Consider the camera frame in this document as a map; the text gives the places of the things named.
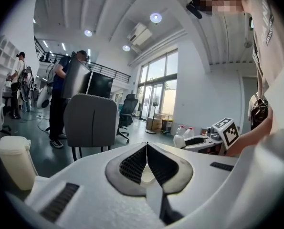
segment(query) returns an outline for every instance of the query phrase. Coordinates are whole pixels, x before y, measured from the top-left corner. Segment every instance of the gray floor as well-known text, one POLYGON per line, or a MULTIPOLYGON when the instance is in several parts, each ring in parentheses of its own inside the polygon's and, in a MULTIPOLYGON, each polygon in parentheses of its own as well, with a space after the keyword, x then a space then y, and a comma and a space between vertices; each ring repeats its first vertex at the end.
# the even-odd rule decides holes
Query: gray floor
MULTIPOLYGON (((64 148, 52 148, 49 143, 49 134, 40 130, 40 128, 45 130, 49 126, 49 121, 47 120, 49 118, 48 109, 41 112, 32 111, 30 113, 22 113, 21 116, 28 121, 13 120, 6 116, 4 124, 9 125, 12 128, 12 135, 24 136, 32 141, 30 153, 39 176, 51 177, 73 162, 72 150, 67 145, 66 140, 60 140, 64 144, 64 148)), ((155 135, 148 134, 145 132, 145 126, 146 122, 134 119, 134 122, 127 130, 130 133, 130 144, 149 141, 173 146, 172 136, 165 136, 162 133, 157 133, 155 135)), ((126 145, 126 139, 117 136, 116 143, 111 148, 114 149, 126 145)), ((100 147, 82 148, 83 156, 100 152, 100 147)))

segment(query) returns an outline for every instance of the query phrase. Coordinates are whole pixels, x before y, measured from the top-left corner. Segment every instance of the ceiling light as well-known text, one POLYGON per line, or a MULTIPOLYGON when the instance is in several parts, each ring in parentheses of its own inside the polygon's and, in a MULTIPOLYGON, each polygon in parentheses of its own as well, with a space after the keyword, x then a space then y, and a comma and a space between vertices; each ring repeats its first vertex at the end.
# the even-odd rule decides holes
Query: ceiling light
POLYGON ((151 20, 152 22, 154 22, 155 24, 158 24, 158 23, 161 22, 162 16, 161 16, 159 13, 153 13, 153 14, 151 14, 151 16, 150 16, 150 20, 151 20))
POLYGON ((128 52, 128 51, 130 51, 130 47, 127 46, 127 45, 125 45, 125 46, 123 46, 123 50, 126 51, 126 52, 128 52))
POLYGON ((48 48, 48 45, 46 44, 46 42, 45 42, 45 41, 43 41, 43 43, 44 43, 44 45, 48 48))
POLYGON ((84 34, 88 37, 92 36, 92 32, 90 30, 85 30, 84 34))

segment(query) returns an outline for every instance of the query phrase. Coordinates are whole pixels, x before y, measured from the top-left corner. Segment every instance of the black mesh chair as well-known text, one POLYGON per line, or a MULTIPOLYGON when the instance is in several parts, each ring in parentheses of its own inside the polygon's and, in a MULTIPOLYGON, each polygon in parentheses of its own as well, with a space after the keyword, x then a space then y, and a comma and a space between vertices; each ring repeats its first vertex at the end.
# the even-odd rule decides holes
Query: black mesh chair
POLYGON ((127 139, 127 143, 129 143, 129 133, 128 132, 120 132, 119 129, 125 129, 126 127, 130 126, 133 122, 132 120, 132 113, 138 103, 138 100, 135 99, 134 94, 128 94, 126 96, 126 99, 124 101, 123 108, 121 110, 121 113, 119 114, 119 124, 117 129, 117 135, 121 135, 122 137, 127 139))

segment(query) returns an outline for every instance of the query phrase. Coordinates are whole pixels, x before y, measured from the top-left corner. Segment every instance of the railing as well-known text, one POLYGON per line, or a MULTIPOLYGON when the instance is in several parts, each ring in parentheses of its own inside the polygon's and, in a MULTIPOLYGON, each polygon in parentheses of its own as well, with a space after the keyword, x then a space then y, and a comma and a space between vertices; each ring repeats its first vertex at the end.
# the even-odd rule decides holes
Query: railing
MULTIPOLYGON (((43 47, 39 44, 38 40, 36 38, 34 38, 34 40, 35 40, 37 57, 39 61, 57 63, 61 60, 62 57, 65 56, 63 54, 57 54, 57 53, 51 54, 50 52, 46 52, 43 49, 43 47)), ((100 65, 94 62, 88 62, 86 66, 88 66, 93 72, 109 76, 121 82, 129 83, 130 75, 121 73, 119 71, 110 69, 108 67, 105 67, 103 65, 100 65)))

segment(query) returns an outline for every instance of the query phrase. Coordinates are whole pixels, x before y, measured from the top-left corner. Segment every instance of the air conditioner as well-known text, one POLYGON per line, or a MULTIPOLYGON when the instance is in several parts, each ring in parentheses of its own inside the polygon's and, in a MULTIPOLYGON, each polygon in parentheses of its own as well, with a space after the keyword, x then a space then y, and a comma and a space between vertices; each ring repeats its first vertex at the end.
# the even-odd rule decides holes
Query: air conditioner
POLYGON ((152 36, 149 29, 142 23, 136 25, 133 31, 127 36, 132 45, 142 45, 148 38, 152 36))

